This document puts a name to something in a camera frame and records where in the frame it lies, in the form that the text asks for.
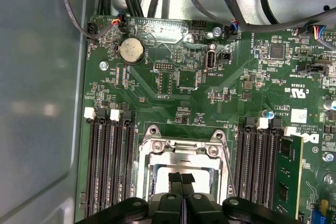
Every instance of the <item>memory chip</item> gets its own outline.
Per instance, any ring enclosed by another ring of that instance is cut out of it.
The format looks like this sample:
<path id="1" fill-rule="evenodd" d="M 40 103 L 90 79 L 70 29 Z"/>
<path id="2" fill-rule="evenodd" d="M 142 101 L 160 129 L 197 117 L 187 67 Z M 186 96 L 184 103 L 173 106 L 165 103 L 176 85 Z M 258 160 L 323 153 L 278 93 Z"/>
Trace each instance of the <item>memory chip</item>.
<path id="1" fill-rule="evenodd" d="M 290 157 L 291 145 L 292 145 L 292 143 L 289 140 L 287 140 L 287 139 L 281 139 L 280 152 L 284 156 Z"/>
<path id="2" fill-rule="evenodd" d="M 279 197 L 284 202 L 287 202 L 287 199 L 288 199 L 288 188 L 283 183 L 279 184 Z"/>
<path id="3" fill-rule="evenodd" d="M 269 58 L 283 60 L 284 52 L 285 52 L 285 48 L 283 45 L 271 45 L 271 51 L 270 51 Z"/>

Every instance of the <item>colored wires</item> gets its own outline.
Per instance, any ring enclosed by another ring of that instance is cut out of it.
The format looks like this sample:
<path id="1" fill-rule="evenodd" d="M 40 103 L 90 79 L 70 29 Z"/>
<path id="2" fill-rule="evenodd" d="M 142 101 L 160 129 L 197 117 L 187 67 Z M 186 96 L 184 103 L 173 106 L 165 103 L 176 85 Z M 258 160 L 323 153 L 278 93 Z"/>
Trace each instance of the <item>colored wires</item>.
<path id="1" fill-rule="evenodd" d="M 325 26 L 313 26 L 314 30 L 314 39 L 318 40 L 322 37 L 322 33 L 325 30 Z"/>
<path id="2" fill-rule="evenodd" d="M 238 22 L 237 22 L 237 20 L 232 20 L 231 21 L 231 28 L 233 29 L 233 31 L 238 31 Z"/>

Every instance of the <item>integrated circuit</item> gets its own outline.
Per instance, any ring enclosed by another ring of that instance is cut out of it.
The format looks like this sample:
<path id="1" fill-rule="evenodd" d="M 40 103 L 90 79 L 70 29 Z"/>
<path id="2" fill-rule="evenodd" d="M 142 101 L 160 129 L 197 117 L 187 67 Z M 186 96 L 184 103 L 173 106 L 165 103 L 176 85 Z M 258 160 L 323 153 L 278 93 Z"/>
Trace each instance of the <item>integrated circuit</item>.
<path id="1" fill-rule="evenodd" d="M 288 188 L 285 186 L 283 183 L 279 184 L 279 197 L 282 199 L 284 202 L 287 202 L 288 199 Z"/>
<path id="2" fill-rule="evenodd" d="M 274 60 L 283 60 L 285 47 L 283 45 L 271 45 L 269 58 Z"/>
<path id="3" fill-rule="evenodd" d="M 287 139 L 281 139 L 280 143 L 280 153 L 286 157 L 290 157 L 291 152 L 291 142 Z"/>
<path id="4" fill-rule="evenodd" d="M 244 89 L 252 90 L 253 89 L 253 82 L 252 81 L 244 81 Z"/>

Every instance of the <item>white label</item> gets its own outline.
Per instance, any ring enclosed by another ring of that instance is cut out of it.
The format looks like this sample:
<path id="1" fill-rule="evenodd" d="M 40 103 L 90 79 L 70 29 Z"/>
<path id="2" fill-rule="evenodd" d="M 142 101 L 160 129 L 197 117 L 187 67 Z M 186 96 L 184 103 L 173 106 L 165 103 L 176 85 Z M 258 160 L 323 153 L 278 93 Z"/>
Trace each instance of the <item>white label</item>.
<path id="1" fill-rule="evenodd" d="M 291 89 L 293 98 L 305 99 L 306 94 L 303 89 Z"/>
<path id="2" fill-rule="evenodd" d="M 291 123 L 307 123 L 307 110 L 292 109 L 291 116 L 290 116 L 290 122 Z"/>

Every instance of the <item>chip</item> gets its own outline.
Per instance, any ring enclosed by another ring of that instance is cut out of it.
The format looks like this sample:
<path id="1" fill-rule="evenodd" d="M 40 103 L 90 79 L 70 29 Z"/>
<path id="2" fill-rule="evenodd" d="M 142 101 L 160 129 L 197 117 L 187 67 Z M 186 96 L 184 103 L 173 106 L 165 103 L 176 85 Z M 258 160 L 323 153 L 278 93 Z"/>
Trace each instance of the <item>chip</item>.
<path id="1" fill-rule="evenodd" d="M 327 118 L 329 121 L 336 121 L 336 111 L 328 111 Z"/>
<path id="2" fill-rule="evenodd" d="M 246 99 L 246 100 L 251 99 L 252 98 L 252 94 L 250 94 L 250 93 L 243 93 L 241 95 L 241 98 Z"/>
<path id="3" fill-rule="evenodd" d="M 253 88 L 252 81 L 244 81 L 244 89 L 251 90 Z"/>
<path id="4" fill-rule="evenodd" d="M 182 122 L 183 124 L 187 124 L 187 123 L 188 123 L 188 116 L 187 116 L 187 115 L 183 115 L 183 116 L 182 116 L 182 120 L 181 120 L 181 122 Z"/>
<path id="5" fill-rule="evenodd" d="M 291 145 L 292 143 L 289 140 L 282 138 L 280 143 L 280 153 L 286 157 L 290 157 Z"/>
<path id="6" fill-rule="evenodd" d="M 270 59 L 283 60 L 285 47 L 283 45 L 271 45 Z"/>
<path id="7" fill-rule="evenodd" d="M 279 197 L 284 202 L 287 202 L 287 199 L 288 199 L 288 188 L 283 183 L 279 184 Z"/>

